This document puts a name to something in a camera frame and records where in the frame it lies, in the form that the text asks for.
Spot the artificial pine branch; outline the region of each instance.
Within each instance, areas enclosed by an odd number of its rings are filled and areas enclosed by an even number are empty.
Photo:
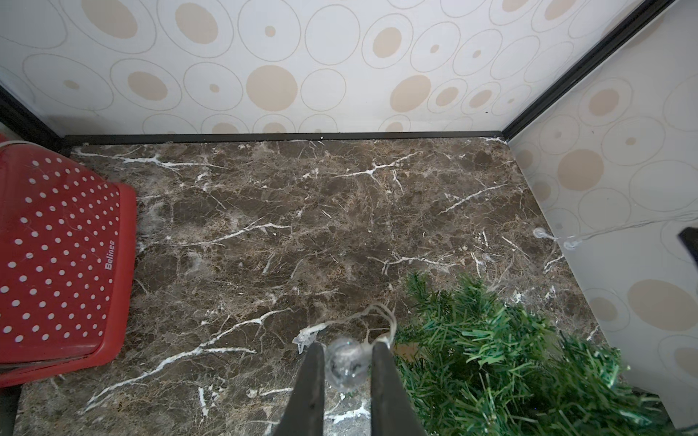
[[[558,335],[548,321],[507,306],[480,281],[430,291],[407,280],[417,315],[398,330],[405,389],[424,428],[447,435],[675,435],[658,398],[620,382],[617,349]]]

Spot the black baseboard trim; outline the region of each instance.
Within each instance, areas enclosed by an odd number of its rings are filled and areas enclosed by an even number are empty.
[[[505,140],[510,141],[518,135],[673,2],[674,0],[645,0],[642,2],[503,130]]]
[[[360,132],[360,133],[253,133],[235,135],[69,135],[64,146],[175,144],[193,142],[262,142],[262,141],[351,141],[351,140],[417,140],[451,137],[495,137],[501,139],[498,130],[474,130],[468,132]]]
[[[3,87],[0,87],[0,123],[25,141],[35,142],[53,151],[61,149],[60,136]]]

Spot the marble floor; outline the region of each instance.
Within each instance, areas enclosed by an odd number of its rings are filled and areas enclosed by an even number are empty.
[[[560,249],[533,237],[545,220],[500,140],[85,144],[72,159],[138,193],[126,342],[105,366],[26,384],[17,435],[271,434],[299,330],[373,301],[405,320],[414,270],[435,288],[481,276],[602,340]],[[326,434],[370,434],[369,404],[368,386],[328,389]]]

